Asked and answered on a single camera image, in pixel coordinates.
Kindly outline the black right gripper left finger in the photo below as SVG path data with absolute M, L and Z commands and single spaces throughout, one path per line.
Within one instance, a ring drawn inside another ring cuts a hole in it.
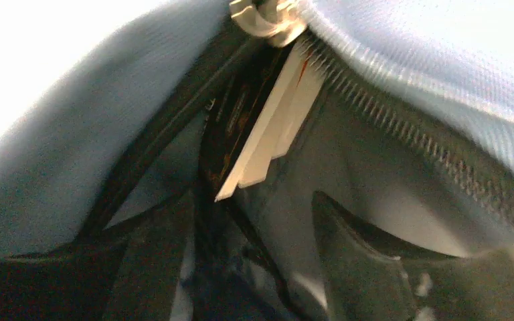
M 101 320 L 126 241 L 0 259 L 0 320 Z

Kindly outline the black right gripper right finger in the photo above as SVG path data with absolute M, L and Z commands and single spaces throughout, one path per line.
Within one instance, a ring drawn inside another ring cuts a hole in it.
M 331 320 L 514 320 L 514 246 L 454 257 L 311 203 Z

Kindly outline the yellow cover book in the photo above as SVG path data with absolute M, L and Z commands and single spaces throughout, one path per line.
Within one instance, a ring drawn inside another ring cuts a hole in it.
M 264 133 L 239 178 L 239 188 L 255 185 L 266 178 L 273 152 L 284 128 L 289 97 L 294 94 L 296 88 L 296 74 L 302 66 L 303 59 L 300 56 L 294 56 L 286 61 L 266 101 L 266 106 L 273 108 L 272 117 L 267 122 Z

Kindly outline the blue backpack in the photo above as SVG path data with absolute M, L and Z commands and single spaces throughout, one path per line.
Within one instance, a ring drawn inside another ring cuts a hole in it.
M 288 45 L 320 92 L 212 201 L 212 106 Z M 514 1 L 0 1 L 0 259 L 126 241 L 101 320 L 331 320 L 316 191 L 444 255 L 514 246 Z

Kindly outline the orange green cover book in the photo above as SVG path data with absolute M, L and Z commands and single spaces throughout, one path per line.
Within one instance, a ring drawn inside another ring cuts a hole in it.
M 288 153 L 322 85 L 322 76 L 312 67 L 309 60 L 305 61 L 296 78 L 296 89 L 292 95 L 285 123 L 271 159 L 280 158 Z

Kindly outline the dark cover book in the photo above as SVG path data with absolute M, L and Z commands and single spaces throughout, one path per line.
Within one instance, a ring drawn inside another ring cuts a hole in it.
M 291 45 L 259 49 L 216 98 L 199 151 L 199 173 L 210 200 L 235 191 L 285 88 L 278 79 L 288 75 L 291 51 Z

